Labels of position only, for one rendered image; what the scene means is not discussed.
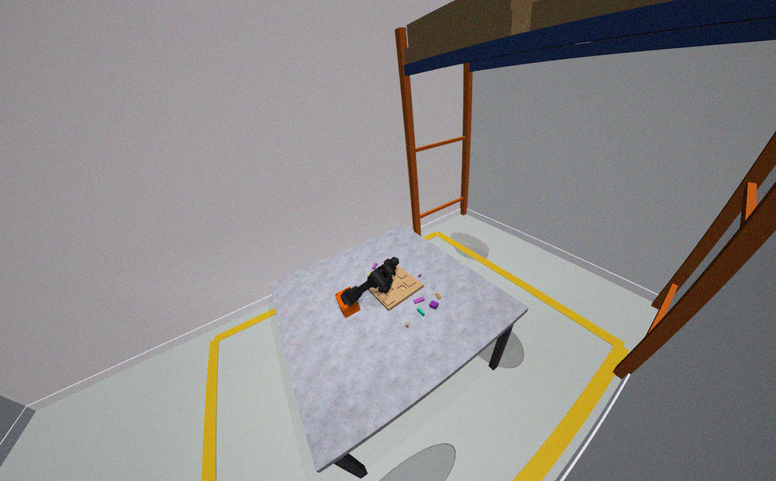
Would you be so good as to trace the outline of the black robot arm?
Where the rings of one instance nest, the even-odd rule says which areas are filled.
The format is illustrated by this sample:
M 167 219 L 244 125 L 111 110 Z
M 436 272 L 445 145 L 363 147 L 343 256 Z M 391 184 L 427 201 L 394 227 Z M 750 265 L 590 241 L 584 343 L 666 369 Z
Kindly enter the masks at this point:
M 367 291 L 367 289 L 370 289 L 371 287 L 376 289 L 377 287 L 384 286 L 386 281 L 390 281 L 391 273 L 396 271 L 397 265 L 399 265 L 398 258 L 393 257 L 391 259 L 386 259 L 384 265 L 379 266 L 370 273 L 371 276 L 367 277 L 367 281 L 365 281 L 363 285 L 347 287 L 347 289 L 341 293 L 343 304 L 351 306 L 354 303 L 357 303 L 359 297 L 361 297 L 363 292 Z M 386 278 L 384 276 L 386 276 Z

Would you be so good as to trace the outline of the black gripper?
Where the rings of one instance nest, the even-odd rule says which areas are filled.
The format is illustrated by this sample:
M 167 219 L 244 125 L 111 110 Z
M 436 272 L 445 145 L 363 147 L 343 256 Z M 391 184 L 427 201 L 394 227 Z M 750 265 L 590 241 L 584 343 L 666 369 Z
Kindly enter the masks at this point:
M 396 276 L 396 271 L 392 272 L 391 275 Z M 388 293 L 390 291 L 390 288 L 392 286 L 392 276 L 390 277 L 390 281 L 386 281 L 385 285 L 378 288 L 378 292 Z

